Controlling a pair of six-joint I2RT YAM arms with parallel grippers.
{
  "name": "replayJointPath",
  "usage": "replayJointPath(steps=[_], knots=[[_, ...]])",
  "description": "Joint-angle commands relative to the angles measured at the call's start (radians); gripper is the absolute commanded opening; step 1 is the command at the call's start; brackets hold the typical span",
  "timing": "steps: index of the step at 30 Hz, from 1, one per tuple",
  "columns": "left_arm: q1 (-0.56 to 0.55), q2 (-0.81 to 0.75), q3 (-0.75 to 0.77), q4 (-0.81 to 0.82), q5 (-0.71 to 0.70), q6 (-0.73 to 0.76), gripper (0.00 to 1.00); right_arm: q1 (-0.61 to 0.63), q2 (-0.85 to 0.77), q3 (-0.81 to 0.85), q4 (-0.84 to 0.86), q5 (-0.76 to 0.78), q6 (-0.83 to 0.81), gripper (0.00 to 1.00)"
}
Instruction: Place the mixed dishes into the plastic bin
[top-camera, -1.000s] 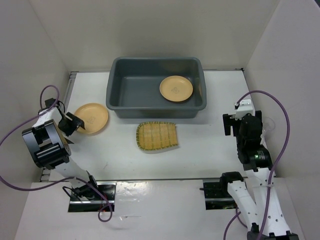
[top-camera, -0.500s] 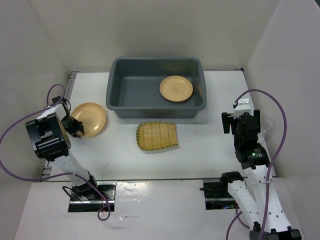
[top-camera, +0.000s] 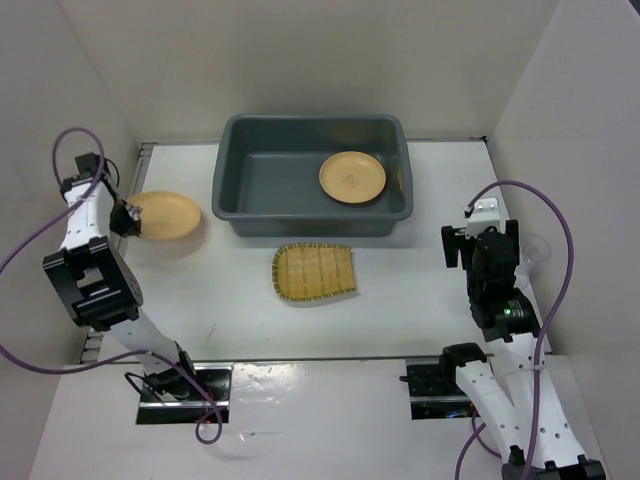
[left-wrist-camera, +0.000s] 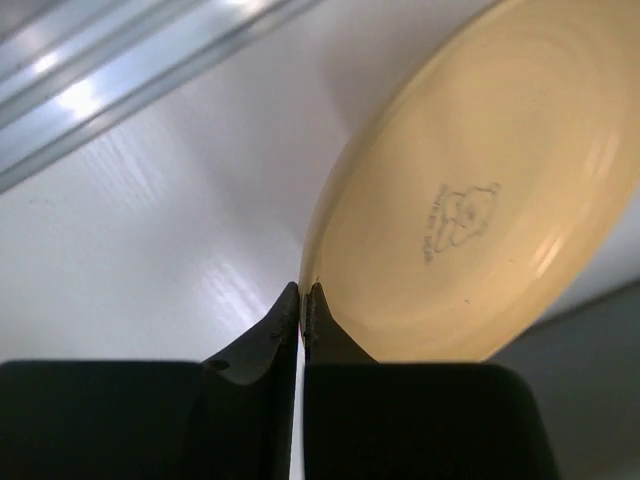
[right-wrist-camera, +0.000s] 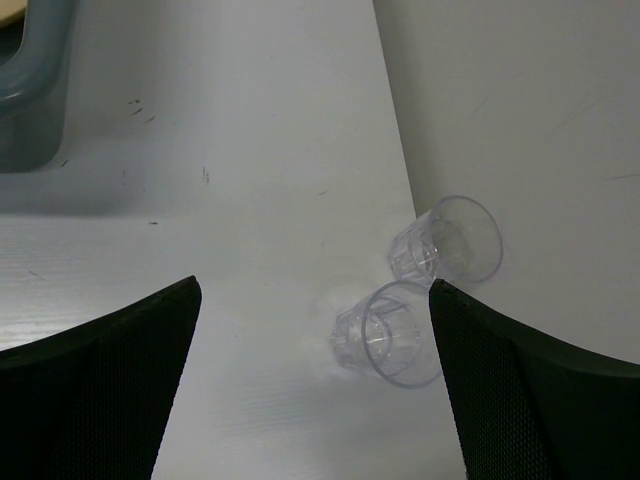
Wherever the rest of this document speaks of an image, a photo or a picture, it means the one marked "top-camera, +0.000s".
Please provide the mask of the tan plate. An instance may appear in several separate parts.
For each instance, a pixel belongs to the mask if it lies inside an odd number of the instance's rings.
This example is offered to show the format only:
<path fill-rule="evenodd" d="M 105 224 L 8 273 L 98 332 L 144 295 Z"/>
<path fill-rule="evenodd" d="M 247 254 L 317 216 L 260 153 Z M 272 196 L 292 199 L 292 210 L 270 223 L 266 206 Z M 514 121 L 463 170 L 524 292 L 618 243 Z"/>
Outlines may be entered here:
<path fill-rule="evenodd" d="M 141 209 L 140 237 L 147 240 L 185 237 L 198 227 L 202 217 L 197 203 L 176 192 L 141 192 L 128 202 Z"/>
<path fill-rule="evenodd" d="M 346 204 L 374 200 L 384 190 L 386 181 L 381 162 L 357 151 L 336 153 L 326 159 L 319 170 L 323 191 L 332 199 Z"/>

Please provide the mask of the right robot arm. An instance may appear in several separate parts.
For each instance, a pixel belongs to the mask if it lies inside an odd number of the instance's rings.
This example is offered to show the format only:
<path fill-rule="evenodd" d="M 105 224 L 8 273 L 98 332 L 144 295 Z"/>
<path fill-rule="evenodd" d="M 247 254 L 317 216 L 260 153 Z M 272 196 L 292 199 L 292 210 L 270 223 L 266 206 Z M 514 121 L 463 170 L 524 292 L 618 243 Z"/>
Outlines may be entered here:
<path fill-rule="evenodd" d="M 498 448 L 502 478 L 605 478 L 602 463 L 589 458 L 574 435 L 536 347 L 538 319 L 515 285 L 517 222 L 508 221 L 504 232 L 493 222 L 472 235 L 444 226 L 441 235 L 447 266 L 466 272 L 470 311 L 486 346 L 444 348 L 438 381 L 474 405 Z"/>

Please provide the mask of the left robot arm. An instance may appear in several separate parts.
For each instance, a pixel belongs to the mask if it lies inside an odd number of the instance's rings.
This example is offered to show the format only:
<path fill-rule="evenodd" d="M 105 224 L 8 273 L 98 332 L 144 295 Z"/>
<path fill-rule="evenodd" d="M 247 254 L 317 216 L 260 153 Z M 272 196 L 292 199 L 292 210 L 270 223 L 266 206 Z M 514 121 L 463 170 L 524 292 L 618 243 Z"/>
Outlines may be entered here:
<path fill-rule="evenodd" d="M 188 399 L 199 375 L 188 354 L 142 310 L 140 284 L 110 239 L 140 235 L 141 209 L 119 197 L 108 169 L 98 172 L 99 155 L 75 162 L 78 174 L 61 185 L 74 211 L 59 251 L 43 259 L 44 271 L 76 325 L 109 333 L 136 356 L 147 389 Z"/>

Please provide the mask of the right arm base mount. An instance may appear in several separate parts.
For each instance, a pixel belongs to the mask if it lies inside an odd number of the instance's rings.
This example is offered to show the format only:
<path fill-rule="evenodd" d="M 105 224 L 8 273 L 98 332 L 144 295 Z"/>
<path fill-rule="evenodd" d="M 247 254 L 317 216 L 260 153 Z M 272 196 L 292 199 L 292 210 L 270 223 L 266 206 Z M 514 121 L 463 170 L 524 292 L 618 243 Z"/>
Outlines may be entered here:
<path fill-rule="evenodd" d="M 446 347 L 438 357 L 409 358 L 399 377 L 408 388 L 413 420 L 483 415 L 488 379 L 494 375 L 487 355 L 472 343 Z"/>

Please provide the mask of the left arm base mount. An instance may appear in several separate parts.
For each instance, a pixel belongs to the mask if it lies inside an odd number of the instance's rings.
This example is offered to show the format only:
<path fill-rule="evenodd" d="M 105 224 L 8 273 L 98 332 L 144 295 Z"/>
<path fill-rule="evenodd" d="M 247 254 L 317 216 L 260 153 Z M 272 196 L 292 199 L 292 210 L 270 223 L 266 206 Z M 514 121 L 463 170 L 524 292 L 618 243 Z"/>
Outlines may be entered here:
<path fill-rule="evenodd" d="M 215 363 L 196 363 L 196 380 L 216 402 L 223 424 L 229 421 L 233 367 Z M 138 395 L 136 423 L 138 425 L 215 424 L 218 420 L 211 403 L 188 384 L 188 394 L 177 398 L 154 391 L 141 374 L 126 372 L 125 380 Z"/>

